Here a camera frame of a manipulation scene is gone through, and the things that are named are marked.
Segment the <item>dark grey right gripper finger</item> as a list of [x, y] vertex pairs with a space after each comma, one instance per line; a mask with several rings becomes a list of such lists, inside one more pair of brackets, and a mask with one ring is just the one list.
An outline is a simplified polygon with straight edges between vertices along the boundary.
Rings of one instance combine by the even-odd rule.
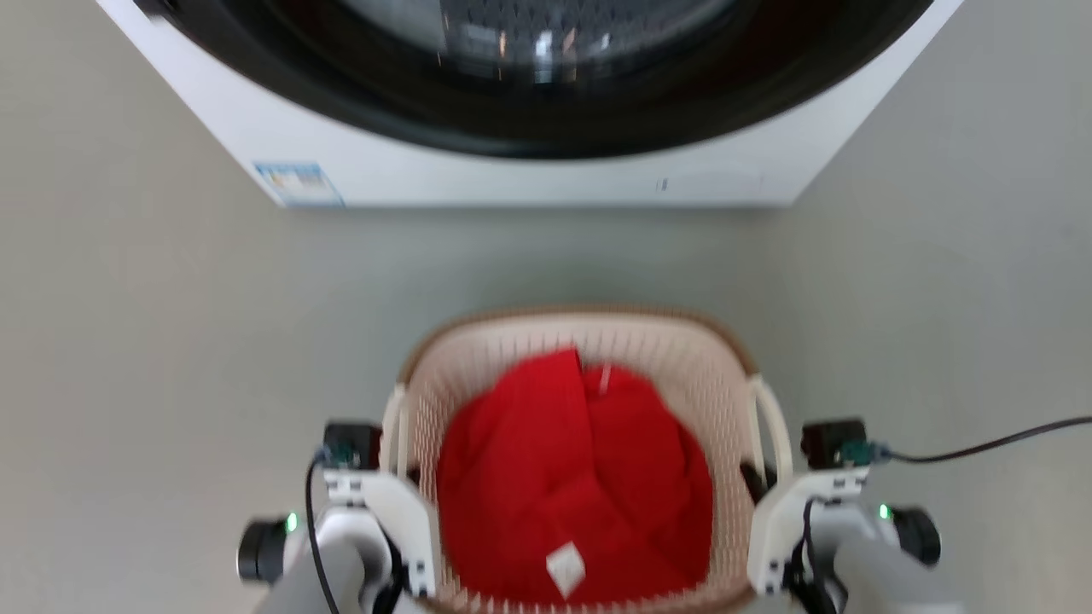
[[765, 498], [767, 494], [773, 487], [776, 487], [779, 482], [776, 467], [772, 467], [769, 463], [764, 463], [763, 467], [756, 467], [751, 461], [741, 461], [740, 474], [747, 492], [750, 498], [752, 498], [753, 506], [759, 505], [759, 501]]

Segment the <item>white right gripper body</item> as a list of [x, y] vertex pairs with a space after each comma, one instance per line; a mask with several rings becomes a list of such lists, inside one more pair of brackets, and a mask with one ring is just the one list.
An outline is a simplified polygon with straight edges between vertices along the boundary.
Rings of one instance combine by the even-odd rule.
[[871, 509], [860, 505], [869, 467], [807, 472], [780, 479], [753, 509], [747, 578], [759, 595], [787, 591], [785, 569], [804, 539], [804, 513], [820, 564], [834, 559], [843, 540], [871, 538]]

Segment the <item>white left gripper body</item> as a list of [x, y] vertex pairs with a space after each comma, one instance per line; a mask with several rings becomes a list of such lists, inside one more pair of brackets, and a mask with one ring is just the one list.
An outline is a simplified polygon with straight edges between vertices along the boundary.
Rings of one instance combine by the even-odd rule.
[[363, 559], [366, 594], [394, 585], [414, 599], [439, 594], [439, 524], [434, 504], [383, 471], [327, 469], [323, 546], [344, 543]]

